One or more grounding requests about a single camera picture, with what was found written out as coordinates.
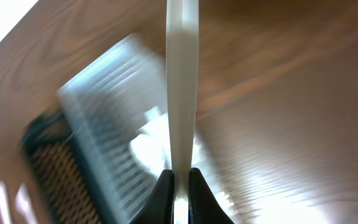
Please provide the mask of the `clear plastic basket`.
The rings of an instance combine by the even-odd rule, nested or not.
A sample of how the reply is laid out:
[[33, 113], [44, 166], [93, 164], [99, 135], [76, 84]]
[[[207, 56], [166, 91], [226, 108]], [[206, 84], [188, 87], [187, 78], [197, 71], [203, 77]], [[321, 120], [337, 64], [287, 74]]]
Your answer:
[[[64, 114], [74, 132], [99, 192], [116, 223], [131, 223], [158, 179], [142, 170], [129, 143], [146, 124], [144, 113], [158, 106], [168, 114], [166, 58], [129, 35], [101, 54], [59, 91]], [[220, 207], [231, 219], [229, 197], [196, 129], [191, 168], [198, 168]], [[173, 196], [173, 223], [188, 223], [189, 195]]]

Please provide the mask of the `white spoon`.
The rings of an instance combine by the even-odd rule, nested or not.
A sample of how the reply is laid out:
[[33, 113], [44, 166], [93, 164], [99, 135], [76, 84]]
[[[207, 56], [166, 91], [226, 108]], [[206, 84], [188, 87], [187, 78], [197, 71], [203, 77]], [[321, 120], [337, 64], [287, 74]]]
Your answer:
[[199, 1], [168, 0], [167, 106], [176, 198], [187, 198], [193, 153], [199, 64]]
[[172, 168], [168, 114], [154, 106], [144, 113], [146, 124], [130, 141], [129, 150], [135, 163], [158, 179], [161, 172]]

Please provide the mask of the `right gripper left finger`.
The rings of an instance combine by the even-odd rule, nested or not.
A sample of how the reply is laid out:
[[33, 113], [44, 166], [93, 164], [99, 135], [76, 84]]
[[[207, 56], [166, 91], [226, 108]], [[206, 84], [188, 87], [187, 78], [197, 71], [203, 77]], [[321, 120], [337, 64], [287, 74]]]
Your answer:
[[163, 170], [145, 205], [131, 224], [172, 224], [174, 183], [173, 172]]

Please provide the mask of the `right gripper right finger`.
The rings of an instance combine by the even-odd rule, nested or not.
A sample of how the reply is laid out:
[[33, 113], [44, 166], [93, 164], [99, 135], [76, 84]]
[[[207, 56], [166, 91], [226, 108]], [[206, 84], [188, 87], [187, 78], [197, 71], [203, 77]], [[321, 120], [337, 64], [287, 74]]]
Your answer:
[[189, 221], [191, 224], [234, 224], [215, 199], [198, 168], [189, 175]]

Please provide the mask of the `black plastic basket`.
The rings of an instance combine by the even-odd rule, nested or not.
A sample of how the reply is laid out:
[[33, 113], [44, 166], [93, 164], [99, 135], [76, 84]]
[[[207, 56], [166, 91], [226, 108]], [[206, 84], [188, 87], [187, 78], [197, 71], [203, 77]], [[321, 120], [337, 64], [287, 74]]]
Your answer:
[[62, 112], [35, 118], [21, 148], [55, 223], [116, 223]]

